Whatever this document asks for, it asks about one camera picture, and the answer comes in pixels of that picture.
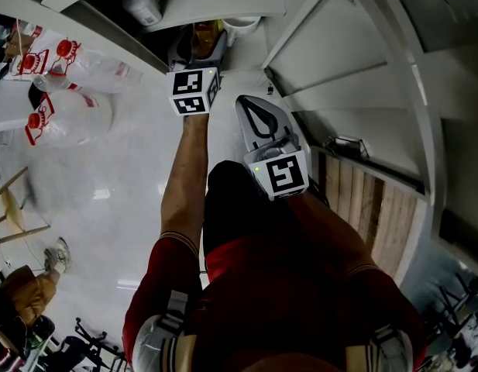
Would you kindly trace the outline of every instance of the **sneaker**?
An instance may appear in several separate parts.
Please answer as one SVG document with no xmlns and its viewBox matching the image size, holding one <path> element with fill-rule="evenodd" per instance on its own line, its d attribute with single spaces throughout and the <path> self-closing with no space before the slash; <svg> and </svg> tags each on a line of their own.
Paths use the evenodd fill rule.
<svg viewBox="0 0 478 372">
<path fill-rule="evenodd" d="M 58 258 L 55 250 L 51 250 L 51 248 L 46 248 L 44 250 L 44 270 L 46 271 L 46 273 L 51 272 L 51 270 L 54 269 L 56 263 L 58 263 Z"/>
<path fill-rule="evenodd" d="M 56 255 L 58 263 L 63 264 L 65 269 L 71 266 L 70 248 L 68 248 L 67 242 L 62 237 L 56 241 Z"/>
</svg>

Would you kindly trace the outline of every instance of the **wooden board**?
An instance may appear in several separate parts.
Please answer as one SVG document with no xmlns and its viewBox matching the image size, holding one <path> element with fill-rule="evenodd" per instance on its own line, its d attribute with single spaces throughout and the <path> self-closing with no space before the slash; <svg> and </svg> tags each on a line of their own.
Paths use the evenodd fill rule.
<svg viewBox="0 0 478 372">
<path fill-rule="evenodd" d="M 363 200 L 361 202 L 361 217 L 359 219 L 358 233 L 366 242 L 370 229 L 371 212 L 373 210 L 373 196 L 375 189 L 375 177 L 364 174 Z"/>
<path fill-rule="evenodd" d="M 349 224 L 357 231 L 363 206 L 364 171 L 352 169 L 352 196 L 350 200 Z"/>
<path fill-rule="evenodd" d="M 392 213 L 392 204 L 394 202 L 394 186 L 385 186 L 383 190 L 383 201 L 380 211 L 380 219 L 378 224 L 377 237 L 371 252 L 371 257 L 378 264 L 383 252 L 383 246 L 387 238 L 388 226 L 390 223 L 390 215 Z"/>
<path fill-rule="evenodd" d="M 372 257 L 391 277 L 397 272 L 408 242 L 415 207 L 414 196 L 393 186 L 385 186 Z"/>
<path fill-rule="evenodd" d="M 378 225 L 380 222 L 381 206 L 383 204 L 383 190 L 385 183 L 380 179 L 375 178 L 375 188 L 373 192 L 373 208 L 371 210 L 370 228 L 366 237 L 366 246 L 368 250 L 373 249 L 373 245 L 377 238 Z"/>
<path fill-rule="evenodd" d="M 326 158 L 323 153 L 318 153 L 314 151 L 313 153 L 316 153 L 318 155 L 318 187 L 319 191 L 323 194 L 326 195 Z"/>
<path fill-rule="evenodd" d="M 337 214 L 349 221 L 350 201 L 352 197 L 352 166 L 340 164 L 339 207 Z"/>
<path fill-rule="evenodd" d="M 326 198 L 333 212 L 339 209 L 340 161 L 326 156 Z"/>
</svg>

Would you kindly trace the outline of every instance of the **plastic bottle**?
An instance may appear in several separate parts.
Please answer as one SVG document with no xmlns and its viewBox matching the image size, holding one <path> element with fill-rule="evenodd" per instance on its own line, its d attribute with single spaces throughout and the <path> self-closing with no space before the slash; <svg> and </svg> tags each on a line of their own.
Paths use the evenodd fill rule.
<svg viewBox="0 0 478 372">
<path fill-rule="evenodd" d="M 81 89 L 81 87 L 78 87 L 78 85 L 67 79 L 67 76 L 63 73 L 61 66 L 52 67 L 42 74 L 33 74 L 32 83 L 34 83 L 39 90 L 49 93 L 59 90 L 79 91 Z"/>
<path fill-rule="evenodd" d="M 40 36 L 43 32 L 43 28 L 41 26 L 34 25 L 33 23 L 29 23 L 27 21 L 19 20 L 19 30 L 22 35 L 31 36 L 34 39 Z"/>
<path fill-rule="evenodd" d="M 162 18 L 160 0 L 122 0 L 123 8 L 144 26 L 151 26 Z"/>
<path fill-rule="evenodd" d="M 56 54 L 67 79 L 80 87 L 115 94 L 138 84 L 142 77 L 129 65 L 73 40 L 60 41 Z"/>
<path fill-rule="evenodd" d="M 109 130 L 112 107 L 107 95 L 61 90 L 46 94 L 29 116 L 30 144 L 73 146 L 93 141 Z"/>
</svg>

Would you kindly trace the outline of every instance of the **white floor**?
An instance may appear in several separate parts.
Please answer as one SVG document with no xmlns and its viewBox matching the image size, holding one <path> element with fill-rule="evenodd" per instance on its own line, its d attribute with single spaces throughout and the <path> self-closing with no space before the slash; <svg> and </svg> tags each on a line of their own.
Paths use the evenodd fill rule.
<svg viewBox="0 0 478 372">
<path fill-rule="evenodd" d="M 209 170 L 221 160 L 242 159 L 235 99 L 244 93 L 268 98 L 267 85 L 260 71 L 225 74 L 211 114 Z M 114 113 L 110 131 L 96 143 L 32 148 L 16 129 L 10 146 L 0 147 L 0 185 L 29 167 L 25 180 L 11 187 L 19 204 L 26 200 L 26 228 L 42 226 L 43 219 L 51 225 L 26 241 L 0 246 L 0 266 L 40 270 L 43 250 L 58 236 L 72 252 L 74 265 L 45 313 L 59 338 L 73 334 L 75 318 L 81 317 L 92 330 L 121 343 L 126 309 L 160 233 L 160 203 L 182 119 L 170 108 L 164 83 L 147 77 L 137 90 L 114 98 Z M 0 236 L 8 234 L 1 223 Z"/>
</svg>

